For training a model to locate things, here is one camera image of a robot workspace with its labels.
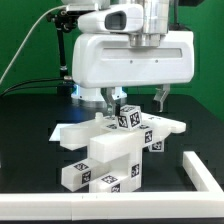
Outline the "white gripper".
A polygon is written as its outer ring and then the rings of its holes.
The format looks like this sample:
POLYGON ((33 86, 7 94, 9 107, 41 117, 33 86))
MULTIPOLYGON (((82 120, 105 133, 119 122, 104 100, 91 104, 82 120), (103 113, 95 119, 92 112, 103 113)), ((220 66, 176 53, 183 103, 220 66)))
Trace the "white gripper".
POLYGON ((170 85, 194 75, 193 34, 170 31, 158 47, 132 47, 127 35, 82 34, 74 45, 72 77, 84 88, 102 88, 110 117, 120 115, 112 87, 163 84, 156 88, 155 110, 162 112, 170 85))

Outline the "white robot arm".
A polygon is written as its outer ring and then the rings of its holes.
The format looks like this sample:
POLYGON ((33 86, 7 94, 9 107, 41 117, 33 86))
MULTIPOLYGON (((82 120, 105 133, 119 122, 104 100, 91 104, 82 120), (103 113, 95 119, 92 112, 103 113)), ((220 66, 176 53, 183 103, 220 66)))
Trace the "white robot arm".
POLYGON ((194 75, 194 34, 169 26, 171 6, 196 7, 204 0, 61 0, 77 16, 81 35, 72 60, 73 80, 82 88, 101 90, 115 112, 112 91, 122 86, 160 85, 155 100, 174 83, 194 75))

